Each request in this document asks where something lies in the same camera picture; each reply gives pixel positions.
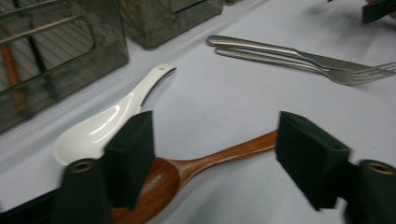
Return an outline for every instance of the knife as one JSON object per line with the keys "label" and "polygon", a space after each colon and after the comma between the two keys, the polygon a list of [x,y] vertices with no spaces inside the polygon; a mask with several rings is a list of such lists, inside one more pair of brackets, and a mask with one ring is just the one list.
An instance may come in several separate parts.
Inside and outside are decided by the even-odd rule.
{"label": "knife", "polygon": [[321,68],[332,70],[362,70],[371,68],[370,66],[346,62],[338,59],[328,58],[320,55],[306,53],[297,49],[290,49],[279,47],[275,45],[268,45],[259,42],[249,41],[245,39],[238,39],[222,35],[211,35],[207,38],[207,45],[212,47],[225,47],[235,49],[250,49],[261,52],[274,53],[277,55],[287,56],[295,59],[304,60],[313,63]]}

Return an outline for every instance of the spoon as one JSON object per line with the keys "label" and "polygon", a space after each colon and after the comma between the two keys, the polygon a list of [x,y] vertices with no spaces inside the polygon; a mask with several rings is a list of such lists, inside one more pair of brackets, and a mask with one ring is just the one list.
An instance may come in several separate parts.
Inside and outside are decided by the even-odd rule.
{"label": "spoon", "polygon": [[130,211],[112,208],[112,223],[145,223],[157,216],[181,189],[203,170],[226,161],[242,159],[275,148],[276,131],[262,135],[235,147],[190,161],[173,161],[156,158],[140,192],[139,199]]}
{"label": "spoon", "polygon": [[102,157],[107,142],[129,117],[140,112],[142,104],[155,84],[175,69],[172,64],[158,64],[116,104],[62,133],[55,142],[53,150],[55,160],[62,165],[68,165],[84,158]]}

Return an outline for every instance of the white ceramic spoon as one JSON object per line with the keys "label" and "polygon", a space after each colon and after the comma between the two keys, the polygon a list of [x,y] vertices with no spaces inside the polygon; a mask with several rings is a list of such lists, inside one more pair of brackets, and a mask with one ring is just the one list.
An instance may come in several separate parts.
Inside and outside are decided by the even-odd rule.
{"label": "white ceramic spoon", "polygon": [[172,64],[158,64],[115,105],[62,133],[55,142],[55,160],[62,165],[68,165],[84,158],[102,157],[107,142],[128,118],[140,112],[141,105],[155,84],[175,69]]}

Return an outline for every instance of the white tablecloth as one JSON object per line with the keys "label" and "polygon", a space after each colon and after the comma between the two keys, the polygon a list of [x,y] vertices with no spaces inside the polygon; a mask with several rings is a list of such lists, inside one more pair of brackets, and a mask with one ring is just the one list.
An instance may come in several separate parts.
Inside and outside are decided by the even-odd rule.
{"label": "white tablecloth", "polygon": [[[111,106],[157,63],[176,72],[149,96],[157,156],[199,158],[276,129],[279,111],[302,115],[354,149],[351,161],[396,166],[396,77],[348,87],[296,69],[221,57],[205,43],[228,35],[355,63],[396,61],[396,21],[361,23],[360,0],[244,0],[158,49],[127,40],[128,65],[0,136],[0,211],[59,186],[51,155],[68,127]],[[342,223],[316,212],[269,152],[196,176],[150,223]]]}

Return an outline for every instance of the stainless steel fork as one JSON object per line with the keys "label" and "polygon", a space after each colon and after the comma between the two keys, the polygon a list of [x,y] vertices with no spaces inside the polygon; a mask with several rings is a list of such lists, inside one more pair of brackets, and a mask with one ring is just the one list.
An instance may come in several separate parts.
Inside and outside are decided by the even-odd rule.
{"label": "stainless steel fork", "polygon": [[219,55],[256,61],[261,63],[273,63],[292,68],[304,69],[314,73],[324,75],[331,81],[342,85],[357,85],[367,82],[372,82],[385,77],[396,75],[396,63],[386,63],[375,67],[370,67],[361,70],[331,70],[322,69],[314,65],[306,63],[297,63],[295,61],[270,57],[262,54],[251,53],[238,49],[229,49],[217,47],[215,52]]}

